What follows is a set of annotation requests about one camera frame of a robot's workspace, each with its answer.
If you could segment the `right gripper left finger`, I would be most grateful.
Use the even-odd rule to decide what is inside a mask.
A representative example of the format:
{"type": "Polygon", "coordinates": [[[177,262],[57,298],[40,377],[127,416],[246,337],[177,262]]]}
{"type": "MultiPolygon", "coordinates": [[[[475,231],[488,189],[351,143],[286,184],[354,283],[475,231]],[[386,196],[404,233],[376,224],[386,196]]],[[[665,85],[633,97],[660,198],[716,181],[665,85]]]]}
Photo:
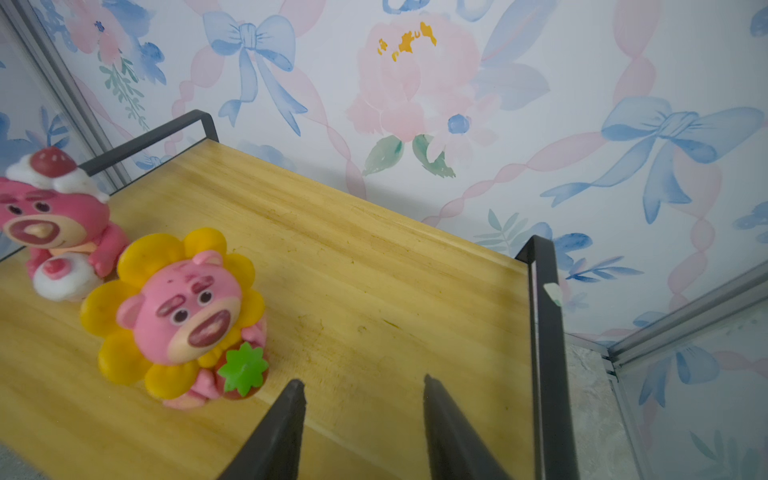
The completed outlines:
{"type": "Polygon", "coordinates": [[[299,475],[306,397],[291,380],[267,411],[220,480],[296,480],[299,475]]]}

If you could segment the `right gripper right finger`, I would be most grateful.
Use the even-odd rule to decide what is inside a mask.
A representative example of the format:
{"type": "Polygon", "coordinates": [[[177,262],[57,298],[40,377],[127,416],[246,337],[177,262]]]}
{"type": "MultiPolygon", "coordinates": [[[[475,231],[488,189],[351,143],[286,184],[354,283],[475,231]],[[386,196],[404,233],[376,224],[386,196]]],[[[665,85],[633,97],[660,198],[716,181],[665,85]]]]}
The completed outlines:
{"type": "Polygon", "coordinates": [[[510,480],[443,384],[424,378],[423,411],[432,479],[510,480]]]}

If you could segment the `pink bear yellow flower figure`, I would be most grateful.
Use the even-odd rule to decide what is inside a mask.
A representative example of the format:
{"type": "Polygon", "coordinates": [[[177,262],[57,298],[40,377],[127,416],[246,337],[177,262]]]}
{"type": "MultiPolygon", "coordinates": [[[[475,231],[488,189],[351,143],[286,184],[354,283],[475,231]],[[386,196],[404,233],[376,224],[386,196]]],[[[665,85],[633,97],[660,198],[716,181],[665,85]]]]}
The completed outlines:
{"type": "Polygon", "coordinates": [[[115,384],[141,383],[175,409],[254,395],[270,369],[254,280],[252,261],[229,252],[213,228],[134,241],[116,278],[81,305],[82,326],[102,340],[100,372],[115,384]]]}

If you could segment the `pink bear strawberry hat figure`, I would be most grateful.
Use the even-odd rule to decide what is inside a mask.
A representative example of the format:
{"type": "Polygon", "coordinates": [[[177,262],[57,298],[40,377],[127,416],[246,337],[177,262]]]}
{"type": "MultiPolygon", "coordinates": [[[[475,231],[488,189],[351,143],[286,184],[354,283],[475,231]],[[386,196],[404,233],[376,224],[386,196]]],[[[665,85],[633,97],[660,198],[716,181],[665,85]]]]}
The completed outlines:
{"type": "Polygon", "coordinates": [[[1,178],[1,230],[28,248],[41,297],[79,302],[102,285],[129,245],[110,218],[109,196],[64,151],[23,156],[1,178]]]}

